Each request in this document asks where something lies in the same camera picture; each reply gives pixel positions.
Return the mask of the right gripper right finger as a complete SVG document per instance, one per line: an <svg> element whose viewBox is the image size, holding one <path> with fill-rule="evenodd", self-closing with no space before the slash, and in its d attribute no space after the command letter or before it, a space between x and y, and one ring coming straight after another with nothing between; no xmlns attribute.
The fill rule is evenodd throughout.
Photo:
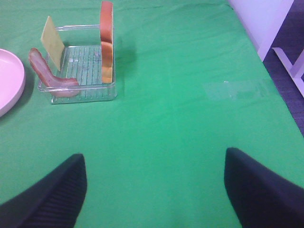
<svg viewBox="0 0 304 228"><path fill-rule="evenodd" d="M244 228L302 228L304 189L238 148L228 148L224 184Z"/></svg>

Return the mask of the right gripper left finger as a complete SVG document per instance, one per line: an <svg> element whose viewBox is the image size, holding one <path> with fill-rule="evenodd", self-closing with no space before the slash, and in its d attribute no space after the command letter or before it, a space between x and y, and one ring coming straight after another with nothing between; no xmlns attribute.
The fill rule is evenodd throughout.
<svg viewBox="0 0 304 228"><path fill-rule="evenodd" d="M72 228L87 191L85 159L73 154L0 206L2 228Z"/></svg>

